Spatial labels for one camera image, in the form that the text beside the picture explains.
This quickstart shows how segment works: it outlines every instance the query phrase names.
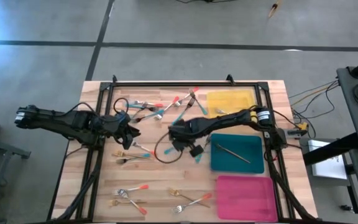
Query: utensil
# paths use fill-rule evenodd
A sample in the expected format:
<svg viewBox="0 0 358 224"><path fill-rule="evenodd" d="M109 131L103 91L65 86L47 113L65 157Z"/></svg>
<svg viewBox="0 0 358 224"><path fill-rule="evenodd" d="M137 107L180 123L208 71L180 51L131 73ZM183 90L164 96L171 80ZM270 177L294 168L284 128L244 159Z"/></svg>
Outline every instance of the utensil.
<svg viewBox="0 0 358 224"><path fill-rule="evenodd" d="M147 211L144 208L138 206L132 199L130 199L128 197L128 194L127 194L127 192L125 190L122 190L122 189L119 190L118 194L121 195L123 198L128 199L141 212L141 214L143 214L143 215L147 214Z"/></svg>
<svg viewBox="0 0 358 224"><path fill-rule="evenodd" d="M191 107L193 106L194 101L195 101L194 98L192 98L192 99L189 101L189 103L186 105L186 108L185 108L185 109L183 110L183 112L179 115L179 117L172 122L172 124L175 124L177 121L179 121L179 120L181 119L181 117L185 114L185 112L186 112L189 108L191 108Z"/></svg>
<svg viewBox="0 0 358 224"><path fill-rule="evenodd" d="M218 148L220 148L220 149L223 149L223 150L225 150L226 152L232 154L233 156L236 156L237 158L242 159L243 161L248 162L249 164L251 163L251 162L249 162L248 160L244 159L243 157L241 157L241 156L237 155L236 153L234 153L234 152L232 152L232 151L230 151L230 150L228 150L228 149L222 147L222 146L219 145L219 144L216 144L216 143L215 143L214 145L215 145L216 147L218 147Z"/></svg>
<svg viewBox="0 0 358 224"><path fill-rule="evenodd" d="M133 191L133 190L140 190L140 189L149 189L149 186L146 184L146 185L142 185L140 187L135 187L135 188L131 188L131 189L127 189L127 190L124 190L124 189L118 189L115 191L114 195L120 195L119 192L120 190L124 190L125 192L130 192L130 191Z"/></svg>
<svg viewBox="0 0 358 224"><path fill-rule="evenodd" d="M169 154L172 150L174 150L175 148L174 147L171 147L171 148L169 148L169 149L166 149L165 151L164 151L164 154L165 155L167 155L167 154Z"/></svg>
<svg viewBox="0 0 358 224"><path fill-rule="evenodd" d="M136 203L147 203L147 202L142 201L142 200L136 200L135 202ZM118 201L116 199L110 200L110 206L117 206L117 205L119 205L121 203L131 203L131 202L130 201Z"/></svg>
<svg viewBox="0 0 358 224"><path fill-rule="evenodd" d="M147 154L143 154L142 156L143 157L150 157L150 154L147 153ZM130 159L118 159L118 160L116 160L116 163L122 165L122 164L125 164L128 161L133 161L135 159L139 159L139 158L134 157L134 158L130 158Z"/></svg>
<svg viewBox="0 0 358 224"><path fill-rule="evenodd" d="M175 96L175 98L173 99L172 103L170 103L163 111L161 114L157 114L154 118L157 120L162 119L162 116L164 115L164 112L166 112L167 109L169 109L172 105L174 105L177 101L179 100L179 96Z"/></svg>
<svg viewBox="0 0 358 224"><path fill-rule="evenodd" d="M196 87L194 87L193 92L196 92L197 90L198 90L198 87L196 86ZM178 100L178 101L175 103L175 106L180 106L180 105L182 104L183 100L185 100L185 99L188 98L189 96L190 96L190 93L187 94L185 97L183 97L183 99Z"/></svg>
<svg viewBox="0 0 358 224"><path fill-rule="evenodd" d="M197 203L197 202L200 202L200 201L202 201L202 200L206 200L206 199L208 199L208 198L210 198L210 197L212 197L212 194L211 194L211 193L208 193L208 194L202 196L201 198L195 200L194 202L190 202L190 203L187 204L187 205L179 205L179 206L175 207L174 209L172 209L172 212L173 212L173 213L181 213L181 212L184 211L184 209L185 209L187 206L193 205L193 204L195 204L195 203Z"/></svg>
<svg viewBox="0 0 358 224"><path fill-rule="evenodd" d="M133 154L125 153L125 152L122 152L122 151L114 152L113 155L118 156L118 157L132 156L132 157L136 157L136 158L140 158L140 159L151 159L150 157L133 155Z"/></svg>
<svg viewBox="0 0 358 224"><path fill-rule="evenodd" d="M135 118L135 119L132 119L131 120L131 123L139 123L140 121L142 121L143 119L145 119L145 118L150 118L150 117L153 117L153 116L158 116L158 115L160 115L160 114L164 114L164 110L159 110L159 111L157 111L157 112L154 112L154 113L152 113L152 114L149 114L149 115L147 115L147 116L144 116L144 117L142 117L142 118Z"/></svg>
<svg viewBox="0 0 358 224"><path fill-rule="evenodd" d="M154 112L154 111L157 111L158 110L158 108L157 107L146 107L146 106L139 106L139 105L132 105L132 104L128 104L127 105L129 108L139 108L139 109L148 109L149 111L151 111L151 112Z"/></svg>
<svg viewBox="0 0 358 224"><path fill-rule="evenodd" d="M149 152L150 154L154 155L154 151L151 151L150 149L147 149L146 147L141 146L139 143L137 143L135 141L132 143L132 146L138 147L139 149L143 149L143 150Z"/></svg>
<svg viewBox="0 0 358 224"><path fill-rule="evenodd" d="M202 106L202 105L199 103L199 101L196 99L196 95L194 94L193 90L189 90L189 91L190 91L189 94L191 95L191 97L192 97L193 99L196 100L196 102L197 102L198 106L200 107L200 109L202 110L203 114L204 114L204 115L207 115L208 112L206 111L206 109L203 108L203 106Z"/></svg>
<svg viewBox="0 0 358 224"><path fill-rule="evenodd" d="M147 103L148 105L152 105L152 106L156 106L156 107L163 107L164 105L162 103L148 103L148 102L141 102L138 100L135 100L132 104L133 105L139 105L139 104L144 104Z"/></svg>
<svg viewBox="0 0 358 224"><path fill-rule="evenodd" d="M223 110L221 110L219 108L215 108L215 112L218 114L227 114L227 112L224 112Z"/></svg>
<svg viewBox="0 0 358 224"><path fill-rule="evenodd" d="M181 197L183 197L183 198L185 198L185 199L187 199L187 200L191 200L192 202L195 201L194 199L189 198L189 197L187 197L187 196L181 194L179 190L175 190L175 189L169 188L168 191L169 191L169 194L171 194L171 195L173 195L173 196L176 196L176 197L181 196ZM207 207L207 208L210 208L209 205L207 205L207 204L205 204L205 203L203 203L203 202L197 202L197 203L200 204L200 205L204 205L204 206Z"/></svg>
<svg viewBox="0 0 358 224"><path fill-rule="evenodd" d="M211 142L211 134L208 135L208 137L205 139L205 144L204 144L204 152L205 152L205 147ZM200 160L203 156L203 153L201 153L200 155L195 157L196 163L200 163Z"/></svg>

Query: yellow tray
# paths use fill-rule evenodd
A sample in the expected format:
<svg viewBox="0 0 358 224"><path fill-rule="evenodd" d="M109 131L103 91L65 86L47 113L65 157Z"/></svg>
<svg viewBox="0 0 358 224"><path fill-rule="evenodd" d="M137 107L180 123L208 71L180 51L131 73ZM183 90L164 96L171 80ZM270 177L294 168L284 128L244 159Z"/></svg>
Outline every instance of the yellow tray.
<svg viewBox="0 0 358 224"><path fill-rule="evenodd" d="M235 113L255 105L253 90L232 90L214 91L206 95L209 118L215 118L224 114L219 114L216 109L226 113Z"/></svg>

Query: black device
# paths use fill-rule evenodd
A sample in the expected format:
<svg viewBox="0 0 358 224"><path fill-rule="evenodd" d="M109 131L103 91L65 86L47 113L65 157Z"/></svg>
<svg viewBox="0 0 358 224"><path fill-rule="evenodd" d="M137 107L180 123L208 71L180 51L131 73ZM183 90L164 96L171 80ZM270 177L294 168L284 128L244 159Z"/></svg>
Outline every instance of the black device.
<svg viewBox="0 0 358 224"><path fill-rule="evenodd" d="M94 111L70 110L63 113L29 105L17 110L15 123L18 128L52 131L94 149L102 147L102 138L113 137L124 149L129 149L133 138L140 135L138 129L128 125L130 120L124 111L114 116L100 116Z"/></svg>

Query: blue handle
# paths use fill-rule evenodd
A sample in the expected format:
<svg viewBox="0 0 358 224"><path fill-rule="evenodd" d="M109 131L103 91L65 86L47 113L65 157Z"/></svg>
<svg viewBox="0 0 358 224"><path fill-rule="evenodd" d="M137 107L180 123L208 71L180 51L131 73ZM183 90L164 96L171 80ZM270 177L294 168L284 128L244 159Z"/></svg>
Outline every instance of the blue handle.
<svg viewBox="0 0 358 224"><path fill-rule="evenodd" d="M177 119L175 119L172 124L175 124L175 122L179 121L181 119L181 117L183 117L183 115L185 114L186 110L184 110Z"/></svg>
<svg viewBox="0 0 358 224"><path fill-rule="evenodd" d="M203 154L201 153L200 155L196 156L195 157L195 160L196 160L196 163L199 164L200 163L200 160L202 158Z"/></svg>
<svg viewBox="0 0 358 224"><path fill-rule="evenodd" d="M154 113L152 113L152 114L149 114L149 115L145 116L144 118L148 118L148 117L151 117L151 116L155 116L155 115L157 115L157 114L164 114L164 110L159 110L159 111L157 111L157 112L154 112Z"/></svg>
<svg viewBox="0 0 358 224"><path fill-rule="evenodd" d="M144 108L143 106L132 105L132 104L128 104L128 107L129 107L129 108L140 108L140 109Z"/></svg>
<svg viewBox="0 0 358 224"><path fill-rule="evenodd" d="M198 106L200 107L200 109L203 111L203 114L204 114L204 115L207 115L208 112L203 108L203 106L198 102L198 100L197 100L197 104L198 104Z"/></svg>
<svg viewBox="0 0 358 224"><path fill-rule="evenodd" d="M171 147L171 148L169 148L169 149L166 149L166 150L164 151L164 154L167 155L167 154L169 154L172 150L173 150L173 147Z"/></svg>

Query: orange handle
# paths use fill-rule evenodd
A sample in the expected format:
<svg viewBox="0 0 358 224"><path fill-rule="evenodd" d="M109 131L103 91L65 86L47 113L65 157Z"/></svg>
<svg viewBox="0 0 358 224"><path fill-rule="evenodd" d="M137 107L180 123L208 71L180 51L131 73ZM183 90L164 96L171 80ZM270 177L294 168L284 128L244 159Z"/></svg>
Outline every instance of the orange handle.
<svg viewBox="0 0 358 224"><path fill-rule="evenodd" d="M140 186L139 189L149 189L149 186L148 185L143 185L143 186Z"/></svg>
<svg viewBox="0 0 358 224"><path fill-rule="evenodd" d="M179 100L179 96L175 96L175 99L173 99L172 103L176 103Z"/></svg>
<svg viewBox="0 0 358 224"><path fill-rule="evenodd" d="M212 194L211 194L211 193L208 193L208 194L206 194L206 195L203 196L203 200L209 199L210 197L212 197Z"/></svg>
<svg viewBox="0 0 358 224"><path fill-rule="evenodd" d="M147 214L147 211L142 207L139 207L139 211L142 212L143 215Z"/></svg>

